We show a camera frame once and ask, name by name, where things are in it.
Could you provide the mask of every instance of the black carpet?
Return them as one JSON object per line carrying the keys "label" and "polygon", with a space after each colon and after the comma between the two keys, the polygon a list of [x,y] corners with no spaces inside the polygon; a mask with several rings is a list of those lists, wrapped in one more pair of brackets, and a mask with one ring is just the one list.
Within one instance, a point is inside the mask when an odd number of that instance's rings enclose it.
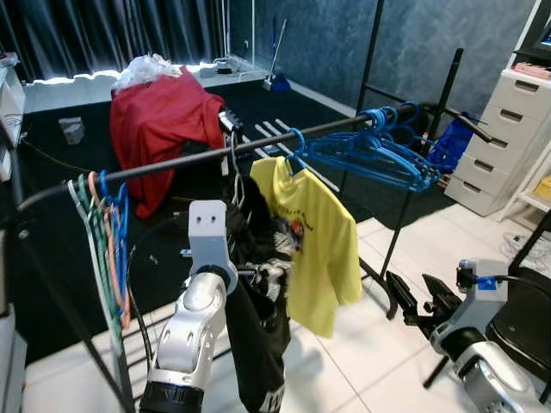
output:
{"label": "black carpet", "polygon": [[[267,92],[257,82],[216,87],[209,91],[226,99],[228,107],[244,122],[245,134],[250,139],[262,137],[254,125],[263,120],[279,118],[290,126],[306,127],[343,117],[291,91]],[[28,114],[22,130],[28,132],[27,140],[30,143],[66,163],[90,170],[118,170],[109,138],[109,108],[110,103],[105,102]],[[73,116],[83,118],[86,134],[79,145],[69,146],[59,129],[58,119]],[[78,172],[52,163],[24,144],[21,145],[20,158],[26,196],[64,180],[76,179],[78,175]],[[324,165],[315,166],[335,183],[340,183],[340,171]],[[169,217],[172,212],[187,210],[188,202],[176,200],[174,196],[219,198],[222,196],[222,186],[223,180],[216,163],[177,171],[169,197],[155,217],[146,221],[131,217],[129,243],[133,244],[140,234]],[[392,227],[404,196],[402,190],[350,176],[344,192],[344,204],[358,221],[375,216],[384,225]],[[9,202],[9,184],[0,185],[0,211],[4,215],[9,210]],[[434,187],[414,197],[407,223],[452,203],[439,187]],[[70,197],[42,202],[31,208],[25,219],[30,239],[40,253],[44,268],[62,281],[92,334],[105,330],[91,273],[84,227]],[[186,219],[183,221],[182,227],[166,227],[147,238],[138,248],[132,265],[132,283],[134,295],[143,312],[170,303],[179,294],[190,265],[189,261],[178,255],[181,248],[189,245]],[[17,328],[28,340],[28,362],[77,342],[15,239],[9,242],[8,257],[9,296],[15,303]]]}

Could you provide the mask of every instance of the red cloth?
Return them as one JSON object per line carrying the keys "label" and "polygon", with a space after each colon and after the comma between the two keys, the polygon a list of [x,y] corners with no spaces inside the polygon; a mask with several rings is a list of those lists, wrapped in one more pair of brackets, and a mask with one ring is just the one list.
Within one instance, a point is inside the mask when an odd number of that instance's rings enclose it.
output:
{"label": "red cloth", "polygon": [[[110,131],[124,170],[179,157],[188,139],[224,145],[218,113],[224,99],[207,93],[184,67],[181,77],[163,76],[156,82],[122,90],[111,104]],[[150,217],[163,202],[174,170],[128,181],[139,204],[140,218]]]}

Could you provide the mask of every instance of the yellow item on shelf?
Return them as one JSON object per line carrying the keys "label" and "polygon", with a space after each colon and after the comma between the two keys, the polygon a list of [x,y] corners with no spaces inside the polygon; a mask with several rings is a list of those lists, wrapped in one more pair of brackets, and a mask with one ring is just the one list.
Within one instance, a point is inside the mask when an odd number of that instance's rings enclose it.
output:
{"label": "yellow item on shelf", "polygon": [[546,176],[538,183],[534,194],[545,200],[551,201],[551,176]]}
{"label": "yellow item on shelf", "polygon": [[284,157],[256,161],[251,169],[270,211],[301,241],[289,276],[288,315],[330,337],[338,305],[362,297],[356,222],[312,172],[291,175]]}

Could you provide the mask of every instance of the metal clothes rack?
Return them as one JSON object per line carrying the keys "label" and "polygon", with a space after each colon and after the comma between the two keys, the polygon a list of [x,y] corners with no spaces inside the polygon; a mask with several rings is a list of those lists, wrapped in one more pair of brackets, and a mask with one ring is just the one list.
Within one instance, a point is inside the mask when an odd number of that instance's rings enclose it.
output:
{"label": "metal clothes rack", "polygon": [[[379,34],[379,27],[381,25],[381,18],[382,18],[382,13],[384,9],[384,4],[385,4],[385,0],[377,0],[377,5],[375,7],[375,17],[373,21],[373,28],[371,30],[371,36],[369,39],[368,55],[366,57],[365,67],[363,69],[362,83],[360,85],[360,93],[358,96],[358,102],[356,104],[356,115],[359,114],[360,111],[362,110],[366,90],[371,90],[372,92],[375,92],[378,95],[385,96],[396,102],[402,102],[402,103],[406,102],[406,99],[395,96],[389,92],[386,92],[385,90],[378,89],[375,86],[372,86],[371,84],[369,84],[369,74],[371,72],[371,65],[373,63],[373,57],[375,55],[375,46],[377,44],[377,36]],[[440,94],[440,99],[438,101],[438,104],[432,110],[432,114],[434,118],[432,123],[430,124],[430,130],[429,130],[430,140],[433,140],[436,135],[436,131],[440,125],[440,120],[442,118],[442,113],[455,112],[453,111],[453,109],[446,109],[446,104],[448,103],[449,92],[451,91],[451,88],[454,84],[455,75],[457,74],[457,70],[459,68],[459,63],[461,62],[462,54],[463,54],[463,49],[459,48],[455,50],[455,56],[451,63],[451,66],[449,67],[448,75],[443,85],[442,93]],[[341,199],[343,196],[344,185],[346,184],[347,178],[348,178],[348,172],[345,171],[343,173],[343,178],[340,184],[340,192],[338,194],[339,199]],[[406,214],[412,201],[412,195],[413,195],[413,192],[411,190],[408,190],[406,192],[406,197],[404,198],[404,202],[402,203],[402,207],[400,208],[399,216],[396,221],[396,227],[394,229],[394,234],[388,246],[387,254],[385,256],[385,261],[383,262],[380,273],[377,273],[362,258],[360,258],[360,267],[366,272],[366,274],[362,277],[362,279],[365,280],[368,277],[372,277],[377,282],[377,284],[379,284],[383,288],[383,290],[385,290],[385,293],[387,293],[388,300],[390,303],[389,309],[387,311],[387,318],[389,320],[393,319],[394,316],[396,315],[396,311],[398,310],[398,303],[396,302],[396,299],[393,297],[393,295],[390,293],[390,290],[388,289],[388,285],[385,280],[385,273],[387,272],[388,264],[390,263],[390,258],[392,257],[394,247],[396,246],[396,242],[398,241],[399,233],[404,225]]]}
{"label": "metal clothes rack", "polygon": [[[365,115],[359,115],[353,118],[337,120],[332,123],[313,126],[307,129],[302,130],[302,134],[305,136],[316,134],[316,133],[325,133],[333,129],[338,129],[345,126],[353,126],[359,123],[363,123],[368,120],[368,117]],[[234,148],[235,153],[244,153],[247,151],[254,151],[255,149],[261,148],[266,145],[273,145],[280,142],[288,141],[290,139],[295,139],[297,135],[294,133],[284,133],[273,138],[266,138],[256,140],[254,142],[244,143],[238,145]],[[2,128],[0,127],[0,139],[4,141],[9,141],[9,138],[5,133],[2,133]],[[113,375],[109,372],[107,366],[105,365],[102,357],[97,351],[96,346],[92,342],[92,336],[90,331],[84,325],[84,321],[79,315],[74,304],[69,300],[69,295],[65,290],[63,284],[55,277],[54,274],[50,274],[44,265],[44,262],[40,258],[40,254],[37,252],[37,249],[34,247],[31,237],[29,236],[32,231],[32,226],[29,221],[25,220],[26,213],[29,208],[43,201],[50,200],[54,197],[59,197],[68,193],[68,188],[66,185],[58,185],[51,187],[45,190],[42,190],[36,194],[32,194],[28,198],[24,198],[22,179],[19,170],[19,163],[17,162],[17,152],[16,148],[10,143],[6,142],[6,145],[9,148],[10,155],[12,155],[12,195],[15,202],[15,211],[12,213],[12,216],[9,217],[9,229],[13,231],[22,247],[27,252],[29,258],[37,269],[38,275],[41,281],[44,283],[48,294],[52,297],[53,301],[56,303],[58,308],[64,314],[65,318],[69,322],[71,328],[77,334],[78,338],[84,343],[84,346],[90,353],[90,356],[96,363],[98,369],[102,373],[103,377],[106,379],[109,387],[119,401],[122,409],[127,413],[134,412],[132,387],[130,385],[130,379],[128,376],[128,364],[126,355],[124,352],[117,358],[117,367],[119,374],[114,378]],[[114,172],[107,174],[105,176],[106,182],[122,182],[131,178],[136,178],[139,176],[145,176],[153,174],[156,172],[161,172],[163,170],[172,170],[172,169],[181,169],[197,163],[205,163],[214,159],[221,159],[231,154],[232,149],[229,147],[220,148],[212,151],[197,153],[194,155],[189,155],[186,157],[179,157],[176,159],[171,159],[168,161],[163,161],[159,163],[151,163],[148,165],[140,166],[138,168],[133,168],[130,170],[122,170],[119,172]]]}

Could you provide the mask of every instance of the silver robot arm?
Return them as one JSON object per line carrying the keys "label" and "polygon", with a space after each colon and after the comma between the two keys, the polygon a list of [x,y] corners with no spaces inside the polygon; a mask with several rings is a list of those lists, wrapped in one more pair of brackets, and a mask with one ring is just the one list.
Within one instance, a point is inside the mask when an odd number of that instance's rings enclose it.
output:
{"label": "silver robot arm", "polygon": [[176,312],[161,333],[139,408],[142,413],[200,413],[214,344],[226,325],[226,295],[238,282],[226,241],[226,204],[189,207],[193,265]]}
{"label": "silver robot arm", "polygon": [[507,301],[507,282],[477,282],[477,277],[507,274],[506,265],[494,260],[464,260],[457,269],[457,285],[467,293],[456,297],[439,279],[424,274],[433,301],[419,316],[417,301],[396,274],[387,272],[393,296],[404,310],[408,325],[417,325],[432,347],[453,361],[453,370],[480,413],[544,413],[526,374],[482,332]]}

